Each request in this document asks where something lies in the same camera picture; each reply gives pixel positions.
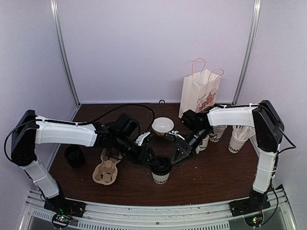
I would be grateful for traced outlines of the stack of white paper cups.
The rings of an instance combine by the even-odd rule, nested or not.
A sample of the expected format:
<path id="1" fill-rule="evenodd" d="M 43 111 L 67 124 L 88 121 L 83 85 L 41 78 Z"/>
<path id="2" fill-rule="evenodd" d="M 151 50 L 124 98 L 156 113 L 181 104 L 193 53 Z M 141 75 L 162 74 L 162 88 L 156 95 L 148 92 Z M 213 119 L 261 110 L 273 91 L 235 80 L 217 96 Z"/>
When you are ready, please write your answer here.
<path id="1" fill-rule="evenodd" d="M 214 126 L 213 132 L 209 135 L 211 142 L 219 142 L 227 126 Z"/>

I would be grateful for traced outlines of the stack of black cup lids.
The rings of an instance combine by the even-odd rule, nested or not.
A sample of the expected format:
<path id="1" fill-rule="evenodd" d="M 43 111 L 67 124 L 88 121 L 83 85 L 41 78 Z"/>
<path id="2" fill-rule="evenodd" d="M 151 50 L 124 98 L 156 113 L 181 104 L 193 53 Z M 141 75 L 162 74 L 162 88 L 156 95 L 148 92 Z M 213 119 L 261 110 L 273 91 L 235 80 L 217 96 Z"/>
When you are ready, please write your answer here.
<path id="1" fill-rule="evenodd" d="M 64 151 L 64 157 L 69 166 L 72 168 L 80 168 L 85 163 L 85 157 L 81 148 L 77 145 L 70 145 Z"/>

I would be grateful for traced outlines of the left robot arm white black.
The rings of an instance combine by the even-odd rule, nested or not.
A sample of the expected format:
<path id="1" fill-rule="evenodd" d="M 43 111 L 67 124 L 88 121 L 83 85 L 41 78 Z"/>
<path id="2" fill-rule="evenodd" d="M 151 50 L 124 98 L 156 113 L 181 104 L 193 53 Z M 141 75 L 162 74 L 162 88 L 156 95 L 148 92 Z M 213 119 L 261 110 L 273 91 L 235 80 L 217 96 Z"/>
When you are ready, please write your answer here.
<path id="1" fill-rule="evenodd" d="M 160 162 L 152 148 L 140 140 L 129 137 L 139 122 L 122 113 L 115 121 L 76 123 L 50 120 L 37 116 L 34 110 L 23 115 L 15 129 L 11 131 L 11 161 L 21 167 L 38 186 L 45 201 L 59 213 L 69 209 L 59 184 L 47 172 L 35 154 L 37 144 L 72 144 L 93 148 L 114 148 L 126 159 L 141 165 L 159 166 Z"/>

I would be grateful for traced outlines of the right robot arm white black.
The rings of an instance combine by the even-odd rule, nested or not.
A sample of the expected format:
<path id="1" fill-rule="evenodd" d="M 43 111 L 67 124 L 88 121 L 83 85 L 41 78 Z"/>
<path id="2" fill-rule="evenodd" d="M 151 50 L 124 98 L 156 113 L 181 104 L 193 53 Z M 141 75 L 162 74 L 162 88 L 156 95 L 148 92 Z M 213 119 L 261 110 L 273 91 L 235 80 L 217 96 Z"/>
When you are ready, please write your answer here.
<path id="1" fill-rule="evenodd" d="M 268 100 L 259 104 L 222 106 L 215 105 L 196 113 L 187 110 L 181 123 L 191 134 L 181 139 L 171 158 L 171 163 L 191 158 L 196 148 L 218 126 L 245 126 L 255 129 L 259 161 L 256 177 L 249 197 L 242 202 L 233 202 L 234 207 L 257 211 L 266 201 L 266 194 L 277 170 L 279 147 L 283 138 L 284 124 Z"/>

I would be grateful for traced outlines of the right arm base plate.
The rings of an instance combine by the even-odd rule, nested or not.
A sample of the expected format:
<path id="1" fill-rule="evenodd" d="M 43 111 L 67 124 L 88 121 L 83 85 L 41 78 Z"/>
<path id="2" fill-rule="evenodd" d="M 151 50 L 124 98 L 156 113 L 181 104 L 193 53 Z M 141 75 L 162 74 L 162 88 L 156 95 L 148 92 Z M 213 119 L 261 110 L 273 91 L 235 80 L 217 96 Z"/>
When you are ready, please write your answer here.
<path id="1" fill-rule="evenodd" d="M 250 198 L 234 200 L 229 203 L 230 211 L 233 217 L 250 214 L 253 212 L 260 211 L 261 209 L 270 208 L 270 202 L 264 201 L 261 204 L 258 202 L 251 201 Z"/>

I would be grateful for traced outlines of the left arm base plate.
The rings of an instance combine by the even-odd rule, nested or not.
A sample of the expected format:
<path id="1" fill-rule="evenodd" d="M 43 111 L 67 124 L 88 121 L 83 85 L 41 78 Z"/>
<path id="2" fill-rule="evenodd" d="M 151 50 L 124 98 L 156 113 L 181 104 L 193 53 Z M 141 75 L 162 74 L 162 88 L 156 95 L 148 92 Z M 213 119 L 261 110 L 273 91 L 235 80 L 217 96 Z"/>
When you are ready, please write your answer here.
<path id="1" fill-rule="evenodd" d="M 64 214 L 66 216 L 82 218 L 85 212 L 86 204 L 80 201 L 74 201 L 69 199 L 52 198 L 47 199 L 44 204 L 44 209 L 51 210 L 58 214 Z"/>

